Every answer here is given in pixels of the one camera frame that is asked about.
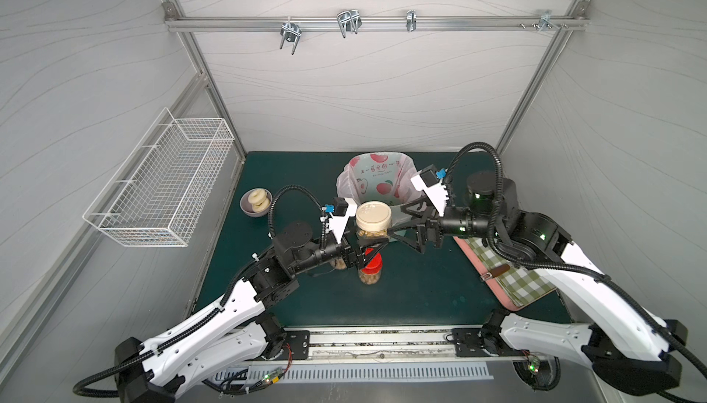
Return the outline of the beige lid glass peanut jar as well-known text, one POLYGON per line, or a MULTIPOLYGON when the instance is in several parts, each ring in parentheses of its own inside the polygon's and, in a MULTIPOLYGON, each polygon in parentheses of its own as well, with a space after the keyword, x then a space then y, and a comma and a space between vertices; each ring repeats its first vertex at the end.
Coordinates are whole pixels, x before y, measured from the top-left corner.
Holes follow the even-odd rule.
POLYGON ((392 209, 381 201, 365 202, 357 208, 355 224, 359 237, 387 237, 392 224, 392 209))

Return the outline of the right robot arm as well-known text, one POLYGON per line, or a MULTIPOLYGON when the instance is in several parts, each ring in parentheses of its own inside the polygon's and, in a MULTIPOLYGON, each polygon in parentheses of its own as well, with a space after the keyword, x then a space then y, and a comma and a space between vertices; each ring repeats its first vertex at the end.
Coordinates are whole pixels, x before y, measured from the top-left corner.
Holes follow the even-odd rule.
POLYGON ((535 272, 568 297, 587 323, 555 324, 494 312, 479 334, 482 349, 540 353, 583 365, 603 382, 635 397, 680 398, 684 357, 701 375, 706 365, 687 347, 688 331, 675 319, 647 311, 601 272, 557 222, 520 208, 517 188, 504 175, 498 152, 477 141, 462 147, 448 167, 433 165, 410 177, 423 209, 401 229, 414 230, 406 246, 424 252, 445 237, 478 238, 511 266, 535 272))

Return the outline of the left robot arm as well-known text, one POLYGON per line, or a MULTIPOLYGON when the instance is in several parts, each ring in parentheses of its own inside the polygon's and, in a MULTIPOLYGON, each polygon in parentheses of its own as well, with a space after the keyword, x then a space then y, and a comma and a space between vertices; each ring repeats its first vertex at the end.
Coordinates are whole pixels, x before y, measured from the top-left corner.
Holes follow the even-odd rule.
POLYGON ((111 368, 80 380, 79 397, 121 402, 174 402, 223 367, 258 357, 274 358, 286 334, 270 309, 298 288, 298 275, 340 259, 348 268, 367 268, 388 242, 392 209, 384 202, 336 198, 320 210, 320 233, 306 222, 278 232, 275 208, 285 186, 272 198, 267 220, 272 243, 242 268, 223 294, 179 325, 148 340, 130 338, 115 350, 111 368))

